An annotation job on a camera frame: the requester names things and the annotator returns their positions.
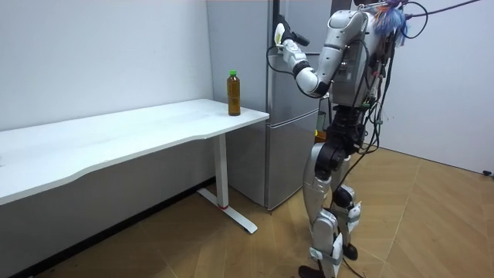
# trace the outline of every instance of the floor baseboard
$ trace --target floor baseboard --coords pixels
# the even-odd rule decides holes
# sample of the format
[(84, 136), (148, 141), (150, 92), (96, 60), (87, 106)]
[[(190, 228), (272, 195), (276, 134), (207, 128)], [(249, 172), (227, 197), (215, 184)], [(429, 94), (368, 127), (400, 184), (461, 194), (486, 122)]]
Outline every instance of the floor baseboard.
[(200, 184), (193, 186), (187, 190), (185, 190), (182, 193), (179, 193), (178, 195), (175, 195), (157, 205), (154, 205), (142, 212), (137, 213), (134, 216), (131, 216), (128, 219), (123, 220), (120, 223), (117, 223), (116, 225), (111, 226), (108, 229), (103, 230), (102, 232), (98, 232), (96, 235), (89, 237), (88, 239), (84, 239), (82, 242), (79, 242), (73, 246), (70, 246), (69, 248), (53, 255), (50, 256), (47, 259), (44, 259), (43, 261), (32, 265), (25, 270), (22, 270), (9, 278), (26, 278), (26, 277), (33, 277), (36, 276), (40, 273), (42, 273), (45, 270), (48, 270), (51, 267), (56, 266), (57, 264), (63, 262), (64, 260), (75, 256), (78, 253), (81, 253), (82, 251), (90, 248), (91, 246), (96, 245), (99, 242), (102, 242), (103, 240), (117, 234), (118, 232), (121, 232), (125, 230), (126, 228), (138, 223), (139, 221), (153, 215), (156, 212), (159, 212), (162, 209), (167, 208), (170, 205), (173, 205), (174, 203), (194, 194), (197, 190), (204, 188), (208, 185), (211, 185), (215, 183), (215, 177), (209, 178)]

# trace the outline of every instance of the white wall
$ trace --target white wall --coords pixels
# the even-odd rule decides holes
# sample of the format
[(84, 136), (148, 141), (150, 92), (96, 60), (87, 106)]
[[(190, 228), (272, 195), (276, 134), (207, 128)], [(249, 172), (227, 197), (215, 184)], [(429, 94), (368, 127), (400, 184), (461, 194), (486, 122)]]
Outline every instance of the white wall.
[(0, 2), (0, 130), (203, 97), (204, 1)]
[[(433, 11), (459, 2), (422, 4)], [(480, 1), (431, 15), (424, 33), (396, 50), (383, 147), (472, 171), (494, 170), (492, 10), (494, 2)], [(423, 20), (410, 24), (413, 35)]]
[[(197, 98), (212, 98), (202, 0), (0, 2), (0, 131)], [(210, 144), (1, 206), (0, 277), (214, 176)]]

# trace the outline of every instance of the wooden floor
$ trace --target wooden floor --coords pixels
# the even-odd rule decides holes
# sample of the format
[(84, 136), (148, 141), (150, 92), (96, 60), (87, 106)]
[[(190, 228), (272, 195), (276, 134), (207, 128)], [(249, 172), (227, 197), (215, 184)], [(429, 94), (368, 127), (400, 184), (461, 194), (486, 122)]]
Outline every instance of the wooden floor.
[[(347, 184), (363, 203), (350, 264), (367, 278), (494, 277), (491, 178), (379, 150)], [(292, 278), (315, 266), (302, 192), (272, 214), (230, 192), (254, 235), (195, 194), (39, 277)], [(354, 275), (342, 267), (338, 277)]]

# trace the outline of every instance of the robot leg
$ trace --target robot leg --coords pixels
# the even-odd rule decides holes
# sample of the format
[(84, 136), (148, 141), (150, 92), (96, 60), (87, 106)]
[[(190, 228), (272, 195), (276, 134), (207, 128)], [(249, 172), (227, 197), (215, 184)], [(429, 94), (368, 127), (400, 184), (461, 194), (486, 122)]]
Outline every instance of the robot leg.
[(349, 166), (350, 156), (345, 158), (341, 167), (332, 174), (331, 191), (335, 200), (329, 210), (338, 220), (338, 230), (343, 237), (343, 254), (348, 259), (356, 260), (358, 258), (358, 251), (350, 241), (351, 232), (359, 223), (360, 203), (354, 204), (355, 191), (352, 188), (345, 184), (342, 184), (338, 188), (344, 175), (348, 172)]
[(319, 263), (320, 269), (308, 266), (299, 268), (302, 278), (333, 278), (337, 276), (343, 258), (341, 236), (335, 241), (338, 229), (337, 218), (323, 207), (327, 193), (331, 188), (331, 178), (321, 180), (315, 176), (314, 166), (323, 144), (315, 144), (306, 163), (303, 176), (303, 200), (310, 220), (312, 247), (310, 255)]

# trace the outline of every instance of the desk foot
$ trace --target desk foot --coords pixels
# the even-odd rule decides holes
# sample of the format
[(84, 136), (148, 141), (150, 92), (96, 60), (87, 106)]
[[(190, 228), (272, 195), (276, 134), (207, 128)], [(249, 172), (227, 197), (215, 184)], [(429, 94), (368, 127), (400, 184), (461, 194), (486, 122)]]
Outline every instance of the desk foot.
[[(198, 190), (198, 193), (203, 195), (207, 200), (209, 200), (211, 203), (214, 205), (218, 206), (218, 200), (216, 196), (214, 196), (208, 189), (202, 188)], [(249, 232), (250, 234), (253, 234), (255, 231), (257, 231), (257, 226), (252, 223), (250, 220), (244, 217), (244, 215), (241, 215), (238, 213), (236, 210), (234, 210), (232, 207), (227, 207), (225, 209), (221, 209), (224, 213), (226, 213), (228, 216), (233, 218), (238, 224), (240, 224), (245, 231)]]

